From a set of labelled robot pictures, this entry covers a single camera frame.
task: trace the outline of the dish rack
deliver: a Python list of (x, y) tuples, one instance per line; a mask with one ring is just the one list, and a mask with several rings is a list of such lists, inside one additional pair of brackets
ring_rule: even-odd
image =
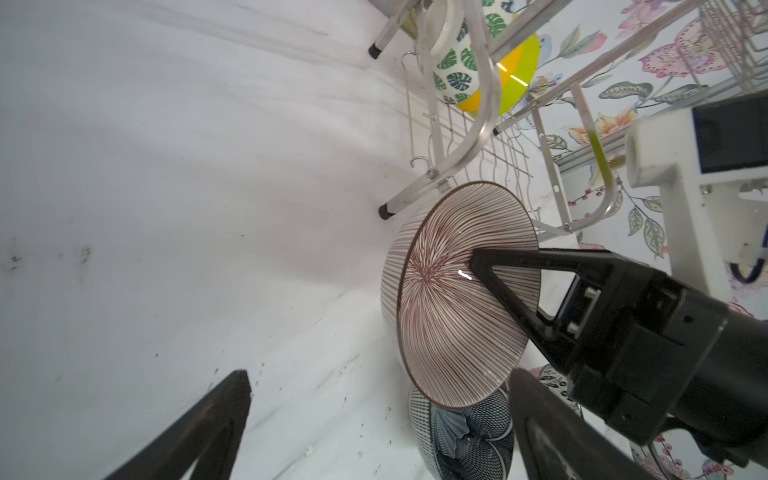
[[(689, 67), (699, 91), (688, 99), (670, 106), (669, 109), (691, 107), (753, 93), (765, 88), (768, 84), (768, 46), (756, 45), (753, 39), (756, 19), (765, 21), (764, 19), (768, 18), (768, 0), (682, 0), (674, 8), (548, 90), (541, 97), (534, 98), (527, 93), (528, 105), (502, 120), (498, 116), (502, 87), (497, 63), (572, 0), (530, 1), (525, 10), (496, 38), (490, 38), (488, 34), (481, 2), (462, 0), (472, 51), (477, 59), (479, 90), (483, 93), (480, 108), (472, 118), (453, 105), (445, 104), (437, 97), (432, 81), (435, 62), (427, 45), (428, 39), (425, 37), (427, 31), (424, 15), (425, 1), (402, 0), (379, 37), (369, 48), (371, 56), (377, 58), (402, 22), (415, 12), (418, 27), (415, 51), (406, 52), (401, 58), (401, 63), (406, 72), (408, 114), (411, 118), (410, 163), (412, 167), (423, 163), (426, 169), (408, 187), (379, 207), (379, 215), (385, 220), (432, 189), (436, 188), (441, 193), (445, 193), (453, 185), (458, 186), (460, 183), (472, 180), (491, 180), (504, 184), (515, 193), (531, 214), (540, 242), (582, 230), (615, 213), (617, 181), (611, 173), (607, 156), (624, 146), (626, 129), (599, 138), (580, 83), (602, 71), (642, 42), (650, 41), (651, 37), (696, 8), (702, 18), (702, 28), (713, 39), (733, 77), (728, 81), (707, 87), (699, 82), (697, 76), (693, 74), (693, 69)], [(410, 82), (406, 68), (406, 58), (409, 56), (416, 57), (421, 66), (420, 83), (426, 100), (426, 112), (421, 115), (414, 115), (412, 112)], [(557, 100), (568, 91), (574, 98), (581, 122), (587, 131), (589, 143), (579, 150), (555, 158), (545, 141), (546, 131), (539, 110), (541, 106)], [(422, 118), (428, 123), (427, 127), (430, 131), (427, 140), (428, 154), (416, 155), (414, 124), (418, 124)], [(518, 122), (523, 118), (531, 119), (535, 126), (538, 143), (523, 134), (518, 127)], [(534, 180), (531, 174), (531, 162), (539, 159), (532, 159), (526, 153), (526, 149), (523, 148), (525, 142), (530, 142), (530, 145), (535, 147), (535, 151), (541, 153), (561, 219), (559, 226), (542, 222), (540, 208), (531, 201), (530, 189), (531, 182)], [(598, 166), (605, 181), (605, 192), (603, 200), (594, 212), (584, 218), (572, 220), (559, 174), (561, 171), (586, 163), (595, 163)]]

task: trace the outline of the black cable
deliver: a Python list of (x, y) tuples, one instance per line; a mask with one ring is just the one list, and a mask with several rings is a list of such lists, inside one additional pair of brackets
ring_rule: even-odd
[[(768, 227), (766, 228), (765, 235), (763, 235), (763, 248), (765, 247), (768, 247)], [(762, 258), (757, 259), (757, 262), (752, 267), (750, 274), (746, 278), (741, 276), (739, 265), (737, 263), (732, 263), (730, 264), (730, 274), (733, 275), (733, 278), (739, 280), (741, 283), (749, 285), (750, 283), (754, 283), (755, 280), (757, 280), (757, 277), (760, 276), (760, 274), (763, 272), (764, 263), (765, 260)]]

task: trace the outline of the red and white striped bowl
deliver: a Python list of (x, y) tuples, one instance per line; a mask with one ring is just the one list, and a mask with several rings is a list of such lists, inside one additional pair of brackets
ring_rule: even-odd
[[(476, 248), (538, 250), (525, 207), (501, 185), (464, 184), (418, 211), (392, 243), (382, 275), (382, 313), (406, 371), (427, 399), (451, 409), (490, 396), (528, 341), (469, 269)], [(537, 308), (539, 270), (494, 271)]]

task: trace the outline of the yellow plate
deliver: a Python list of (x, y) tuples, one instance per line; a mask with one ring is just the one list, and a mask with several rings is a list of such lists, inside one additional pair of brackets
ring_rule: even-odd
[[(538, 63), (538, 49), (538, 36), (533, 34), (498, 63), (498, 72), (502, 80), (502, 106), (499, 108), (499, 115), (512, 108), (531, 83)], [(475, 114), (480, 108), (480, 94), (478, 90), (456, 106), (470, 114)]]

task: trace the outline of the white marble surface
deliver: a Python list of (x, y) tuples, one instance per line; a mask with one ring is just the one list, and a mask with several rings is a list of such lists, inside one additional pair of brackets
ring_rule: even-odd
[(0, 8), (0, 477), (103, 478), (247, 369), (233, 478), (428, 478), (379, 313), (408, 39), (372, 61), (366, 0)]

